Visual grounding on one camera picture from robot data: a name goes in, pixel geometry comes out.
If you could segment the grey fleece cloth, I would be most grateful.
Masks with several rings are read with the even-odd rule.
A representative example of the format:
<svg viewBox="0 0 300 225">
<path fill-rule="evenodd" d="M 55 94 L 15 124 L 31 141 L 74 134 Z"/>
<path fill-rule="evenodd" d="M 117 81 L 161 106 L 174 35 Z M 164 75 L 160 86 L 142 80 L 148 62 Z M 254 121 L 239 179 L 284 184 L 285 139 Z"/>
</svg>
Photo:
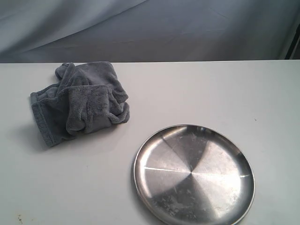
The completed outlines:
<svg viewBox="0 0 300 225">
<path fill-rule="evenodd" d="M 129 120 L 128 95 L 110 62 L 56 68 L 58 82 L 30 95 L 34 119 L 48 147 Z"/>
</svg>

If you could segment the round stainless steel plate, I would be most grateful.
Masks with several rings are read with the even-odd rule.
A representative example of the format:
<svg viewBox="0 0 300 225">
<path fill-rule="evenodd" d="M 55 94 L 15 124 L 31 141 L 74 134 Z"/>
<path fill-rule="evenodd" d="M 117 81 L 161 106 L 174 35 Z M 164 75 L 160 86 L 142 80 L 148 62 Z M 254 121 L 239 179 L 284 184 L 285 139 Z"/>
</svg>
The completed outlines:
<svg viewBox="0 0 300 225">
<path fill-rule="evenodd" d="M 132 178 L 141 203 L 167 225 L 235 225 L 255 197 L 242 151 L 198 125 L 174 125 L 149 137 L 133 161 Z"/>
</svg>

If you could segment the dark stand pole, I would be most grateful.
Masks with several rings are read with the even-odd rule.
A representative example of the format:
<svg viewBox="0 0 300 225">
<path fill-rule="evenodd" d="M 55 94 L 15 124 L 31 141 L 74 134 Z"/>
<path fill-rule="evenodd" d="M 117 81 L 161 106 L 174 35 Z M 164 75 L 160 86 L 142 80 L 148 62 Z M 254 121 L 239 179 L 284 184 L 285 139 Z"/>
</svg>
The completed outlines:
<svg viewBox="0 0 300 225">
<path fill-rule="evenodd" d="M 300 59 L 300 34 L 296 33 L 285 56 L 285 60 Z"/>
</svg>

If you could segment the grey fabric backdrop curtain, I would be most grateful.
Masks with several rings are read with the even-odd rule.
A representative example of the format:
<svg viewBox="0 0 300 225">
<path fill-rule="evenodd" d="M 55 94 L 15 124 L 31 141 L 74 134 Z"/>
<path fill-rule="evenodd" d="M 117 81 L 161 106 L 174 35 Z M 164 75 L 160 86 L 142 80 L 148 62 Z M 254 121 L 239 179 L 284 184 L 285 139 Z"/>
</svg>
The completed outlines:
<svg viewBox="0 0 300 225">
<path fill-rule="evenodd" d="M 3 0 L 0 61 L 283 59 L 297 0 Z"/>
</svg>

